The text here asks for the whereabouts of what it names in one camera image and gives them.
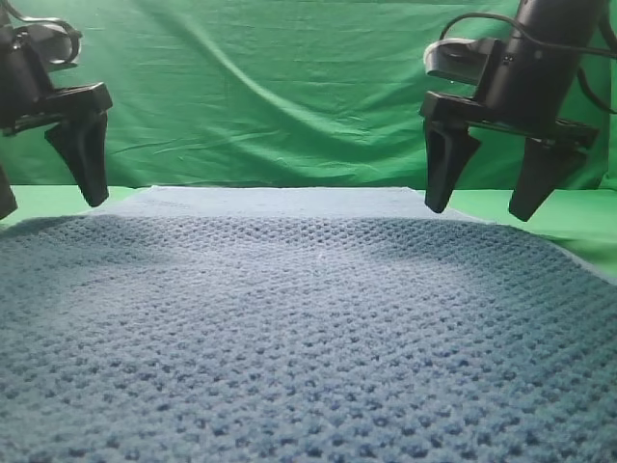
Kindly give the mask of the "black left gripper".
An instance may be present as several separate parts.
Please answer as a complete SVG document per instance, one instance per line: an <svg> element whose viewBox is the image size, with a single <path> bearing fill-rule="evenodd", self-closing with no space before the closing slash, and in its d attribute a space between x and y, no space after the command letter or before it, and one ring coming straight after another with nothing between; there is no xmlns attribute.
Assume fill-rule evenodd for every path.
<svg viewBox="0 0 617 463"><path fill-rule="evenodd" d="M37 52L5 27L1 35L1 129L8 135L49 126L45 140L65 161L90 207L109 197L105 167L107 112L113 102L102 82L57 87ZM18 208L0 166L0 219Z"/></svg>

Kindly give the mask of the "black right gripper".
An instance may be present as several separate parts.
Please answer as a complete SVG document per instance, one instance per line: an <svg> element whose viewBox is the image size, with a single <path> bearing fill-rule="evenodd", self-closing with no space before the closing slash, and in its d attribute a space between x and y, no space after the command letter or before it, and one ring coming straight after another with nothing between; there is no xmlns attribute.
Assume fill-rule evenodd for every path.
<svg viewBox="0 0 617 463"><path fill-rule="evenodd" d="M497 59L482 101L429 92L420 114L425 136L425 204L446 209L457 181L481 142L473 126L526 137L523 162L508 211L527 222L545 200L581 169L599 130L560 115L566 96L589 53L597 24L516 23Z"/></svg>

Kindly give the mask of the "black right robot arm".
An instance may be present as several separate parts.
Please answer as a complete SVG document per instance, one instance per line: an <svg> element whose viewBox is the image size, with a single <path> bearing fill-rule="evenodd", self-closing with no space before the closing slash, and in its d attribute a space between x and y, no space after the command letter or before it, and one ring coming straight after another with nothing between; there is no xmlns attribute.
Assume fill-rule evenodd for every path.
<svg viewBox="0 0 617 463"><path fill-rule="evenodd" d="M605 1L522 1L505 40L441 36L424 51L425 71L475 88L471 97L429 92L420 107L427 156L425 203L445 210L456 183L481 143L483 127L524 137L524 155L510 213L528 220L566 179L581 169L598 129L559 118L584 54L611 56L589 42L606 21Z"/></svg>

